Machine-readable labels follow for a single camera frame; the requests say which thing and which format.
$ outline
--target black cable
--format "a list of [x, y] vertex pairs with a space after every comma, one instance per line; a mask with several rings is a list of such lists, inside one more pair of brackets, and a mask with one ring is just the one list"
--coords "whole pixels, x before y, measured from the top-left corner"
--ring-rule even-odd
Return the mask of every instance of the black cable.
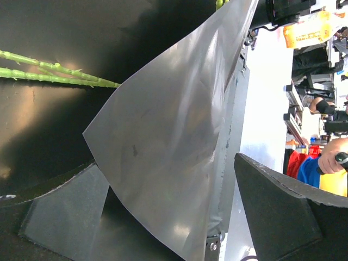
[[267, 30], [268, 32], [273, 32], [273, 31], [277, 30], [278, 28], [279, 28], [279, 26], [275, 26], [275, 27], [273, 27], [273, 28], [268, 28], [267, 26], [261, 26], [261, 27], [259, 27], [259, 28], [257, 28], [257, 29], [265, 29], [265, 30]]
[[256, 259], [256, 260], [258, 260], [258, 259], [257, 259], [257, 256], [247, 256], [247, 257], [243, 258], [241, 261], [248, 261], [248, 260], [251, 260], [251, 259]]

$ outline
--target red cloth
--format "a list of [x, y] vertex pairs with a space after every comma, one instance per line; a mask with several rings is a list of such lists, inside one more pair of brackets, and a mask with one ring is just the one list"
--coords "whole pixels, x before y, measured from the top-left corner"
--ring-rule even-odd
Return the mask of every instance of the red cloth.
[[287, 176], [297, 179], [297, 174], [299, 173], [300, 167], [308, 157], [309, 155], [294, 151], [290, 155]]

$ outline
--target metal bracket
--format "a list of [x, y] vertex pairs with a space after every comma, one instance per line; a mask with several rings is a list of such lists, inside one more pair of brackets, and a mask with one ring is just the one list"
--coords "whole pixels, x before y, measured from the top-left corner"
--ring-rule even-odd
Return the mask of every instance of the metal bracket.
[[243, 60], [243, 69], [241, 70], [242, 73], [246, 71], [246, 55], [247, 55], [247, 48], [243, 48], [240, 52], [240, 57]]
[[305, 143], [304, 139], [302, 138], [301, 128], [298, 126], [298, 124], [296, 123], [296, 121], [291, 113], [284, 114], [284, 122], [287, 125], [290, 133], [297, 140], [297, 142], [299, 142], [301, 145], [305, 145], [306, 143]]
[[218, 261], [220, 255], [220, 237], [207, 238], [204, 261]]
[[291, 85], [287, 85], [285, 89], [286, 89], [287, 97], [289, 99], [290, 104], [292, 106], [296, 106], [299, 111], [303, 111], [303, 104], [295, 87], [291, 84]]

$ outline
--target bolt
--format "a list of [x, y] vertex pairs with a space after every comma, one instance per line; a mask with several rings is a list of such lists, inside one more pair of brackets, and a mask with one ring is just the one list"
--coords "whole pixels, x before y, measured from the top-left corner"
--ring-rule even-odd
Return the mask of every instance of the bolt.
[[210, 244], [210, 251], [215, 251], [217, 248], [217, 245], [215, 245], [214, 243]]

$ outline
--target green plant stem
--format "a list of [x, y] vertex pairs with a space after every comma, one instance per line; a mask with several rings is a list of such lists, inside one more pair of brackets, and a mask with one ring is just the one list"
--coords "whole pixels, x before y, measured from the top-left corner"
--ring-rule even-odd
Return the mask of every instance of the green plant stem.
[[216, 10], [219, 10], [223, 6], [223, 0], [216, 0]]
[[11, 70], [7, 68], [0, 68], [0, 77], [3, 78], [13, 78], [17, 79], [25, 79], [25, 80], [39, 80], [41, 82], [52, 82], [52, 83], [66, 83], [66, 84], [77, 84], [77, 85], [86, 85], [91, 87], [109, 87], [109, 88], [117, 88], [120, 85], [118, 83], [105, 83], [105, 82], [93, 82], [90, 80], [81, 80], [81, 79], [70, 79], [59, 76], [45, 75], [45, 74], [37, 74], [32, 72], [23, 72], [19, 70]]
[[4, 52], [4, 51], [0, 50], [0, 58], [12, 60], [12, 61], [15, 61], [16, 63], [23, 63], [23, 64], [38, 66], [39, 68], [44, 69], [46, 71], [51, 70], [51, 71], [55, 71], [55, 72], [69, 74], [69, 75], [72, 75], [74, 77], [88, 80], [91, 82], [98, 82], [98, 83], [100, 83], [100, 85], [107, 85], [107, 86], [118, 85], [117, 83], [111, 82], [109, 80], [105, 80], [102, 78], [98, 78], [98, 77], [89, 75], [87, 73], [80, 72], [80, 70], [70, 70], [68, 68], [61, 66], [58, 63], [56, 63], [56, 64], [45, 63], [43, 61], [38, 61], [36, 59], [32, 59], [29, 57], [21, 56], [21, 55], [10, 53], [10, 52]]

